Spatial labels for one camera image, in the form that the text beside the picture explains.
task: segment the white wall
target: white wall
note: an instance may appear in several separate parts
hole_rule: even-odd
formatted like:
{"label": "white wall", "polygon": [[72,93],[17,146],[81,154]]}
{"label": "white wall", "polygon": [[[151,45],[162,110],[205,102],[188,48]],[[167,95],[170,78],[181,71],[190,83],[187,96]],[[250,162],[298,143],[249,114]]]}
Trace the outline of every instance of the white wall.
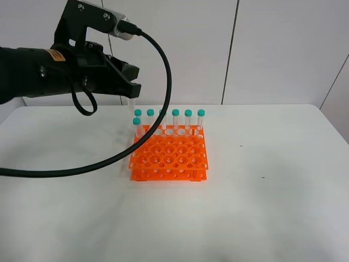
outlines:
{"label": "white wall", "polygon": [[348,0],[241,0],[224,104],[320,106],[349,51]]}
{"label": "white wall", "polygon": [[[236,0],[104,0],[151,35],[172,69],[172,104],[220,104]],[[162,104],[163,62],[145,39],[112,39],[114,56],[140,67],[138,104]]]}
{"label": "white wall", "polygon": [[321,107],[322,113],[349,142],[349,61],[338,75],[328,97]]}
{"label": "white wall", "polygon": [[0,123],[2,123],[16,108],[26,106],[22,98],[15,98],[6,104],[0,105]]}
{"label": "white wall", "polygon": [[[100,0],[90,0],[101,5]],[[0,4],[0,46],[50,48],[66,0],[2,0]],[[107,35],[90,29],[87,40],[104,46],[110,54]],[[85,94],[78,94],[81,104],[88,105]],[[95,96],[99,104],[120,104],[120,97]],[[24,98],[30,105],[73,105],[70,94],[43,98]]]}

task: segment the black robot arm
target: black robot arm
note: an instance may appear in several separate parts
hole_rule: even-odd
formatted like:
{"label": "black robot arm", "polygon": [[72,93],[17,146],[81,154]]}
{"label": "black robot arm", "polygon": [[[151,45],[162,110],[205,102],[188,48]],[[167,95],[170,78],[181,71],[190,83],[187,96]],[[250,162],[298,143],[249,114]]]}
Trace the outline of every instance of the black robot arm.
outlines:
{"label": "black robot arm", "polygon": [[[105,55],[101,45],[86,41],[87,27],[124,40],[132,38],[118,30],[120,21],[127,18],[86,2],[68,0],[50,49],[0,47],[0,104],[14,97],[72,93],[78,110],[91,115],[97,110],[91,93],[138,97],[141,85],[131,81],[138,77],[139,68]],[[88,95],[93,112],[82,108],[76,92]]]}

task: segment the white table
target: white table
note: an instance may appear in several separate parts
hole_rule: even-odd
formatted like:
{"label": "white table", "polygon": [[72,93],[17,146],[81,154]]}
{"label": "white table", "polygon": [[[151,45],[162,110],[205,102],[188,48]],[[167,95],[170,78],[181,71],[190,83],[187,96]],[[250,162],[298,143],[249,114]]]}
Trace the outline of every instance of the white table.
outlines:
{"label": "white table", "polygon": [[[0,261],[349,261],[349,145],[316,107],[173,108],[206,110],[207,181],[133,182],[126,160],[0,177]],[[127,106],[19,108],[0,125],[0,166],[103,160],[126,147],[130,122]]]}

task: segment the orange label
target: orange label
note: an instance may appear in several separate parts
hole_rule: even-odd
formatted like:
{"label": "orange label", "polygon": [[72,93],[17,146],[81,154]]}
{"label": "orange label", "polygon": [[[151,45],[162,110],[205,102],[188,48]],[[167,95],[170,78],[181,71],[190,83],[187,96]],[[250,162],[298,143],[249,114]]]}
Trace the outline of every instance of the orange label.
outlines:
{"label": "orange label", "polygon": [[54,49],[45,49],[53,58],[55,61],[65,61],[64,56],[58,52],[57,50]]}

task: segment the robotic arm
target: robotic arm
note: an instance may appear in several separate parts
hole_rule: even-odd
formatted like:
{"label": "robotic arm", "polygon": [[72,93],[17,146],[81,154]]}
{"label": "robotic arm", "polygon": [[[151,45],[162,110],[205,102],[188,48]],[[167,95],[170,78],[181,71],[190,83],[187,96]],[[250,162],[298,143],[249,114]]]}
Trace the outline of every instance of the robotic arm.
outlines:
{"label": "robotic arm", "polygon": [[[40,97],[71,93],[80,113],[89,116],[96,112],[97,103],[92,93],[111,94],[136,98],[141,85],[132,83],[139,68],[115,57],[105,55],[103,47],[86,41],[87,27],[129,40],[133,35],[146,38],[164,61],[167,87],[164,106],[149,131],[123,152],[104,161],[67,170],[26,171],[0,168],[0,175],[15,177],[63,177],[90,172],[115,163],[144,144],[164,118],[171,98],[172,77],[167,57],[159,44],[126,16],[78,0],[68,0],[55,32],[55,42],[50,49],[0,47],[0,104],[14,97]],[[76,92],[84,92],[93,105],[86,111],[79,103]]]}

